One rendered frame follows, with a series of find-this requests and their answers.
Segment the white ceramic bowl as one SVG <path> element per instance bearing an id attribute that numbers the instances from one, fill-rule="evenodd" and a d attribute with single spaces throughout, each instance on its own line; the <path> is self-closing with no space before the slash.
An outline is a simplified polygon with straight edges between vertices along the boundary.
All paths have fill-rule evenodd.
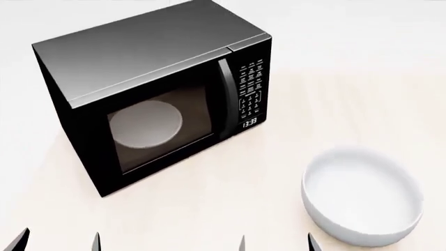
<path id="1" fill-rule="evenodd" d="M 302 173 L 300 191 L 314 223 L 354 246 L 399 242 L 424 212 L 424 195 L 413 175 L 364 148 L 333 148 L 314 156 Z"/>

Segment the black glass microwave door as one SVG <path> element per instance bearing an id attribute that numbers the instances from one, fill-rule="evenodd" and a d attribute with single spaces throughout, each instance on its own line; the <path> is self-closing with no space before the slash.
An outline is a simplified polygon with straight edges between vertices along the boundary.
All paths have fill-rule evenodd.
<path id="1" fill-rule="evenodd" d="M 218 61 L 226 59 L 233 75 L 233 56 L 229 49 L 217 50 L 76 108 L 69 138 L 100 196 L 113 194 L 225 140 L 220 138 L 226 101 Z M 166 144 L 147 149 L 115 142 L 109 127 L 112 116 L 147 100 L 166 102 L 179 110 L 183 117 L 179 133 Z"/>

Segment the white round turntable plate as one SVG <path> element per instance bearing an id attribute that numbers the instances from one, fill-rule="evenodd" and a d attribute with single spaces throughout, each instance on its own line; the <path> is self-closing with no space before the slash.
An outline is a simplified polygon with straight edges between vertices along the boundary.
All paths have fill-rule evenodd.
<path id="1" fill-rule="evenodd" d="M 109 121 L 115 142 L 132 149 L 166 144 L 183 125 L 177 108 L 166 102 L 147 100 L 116 112 Z"/>

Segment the black microwave oven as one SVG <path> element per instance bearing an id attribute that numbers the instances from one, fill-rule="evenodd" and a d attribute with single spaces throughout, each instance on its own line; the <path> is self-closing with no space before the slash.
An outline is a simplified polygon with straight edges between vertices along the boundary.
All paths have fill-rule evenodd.
<path id="1" fill-rule="evenodd" d="M 272 36 L 213 0 L 190 0 L 32 45 L 70 143 L 76 108 L 225 48 L 234 52 L 238 135 L 267 118 Z"/>

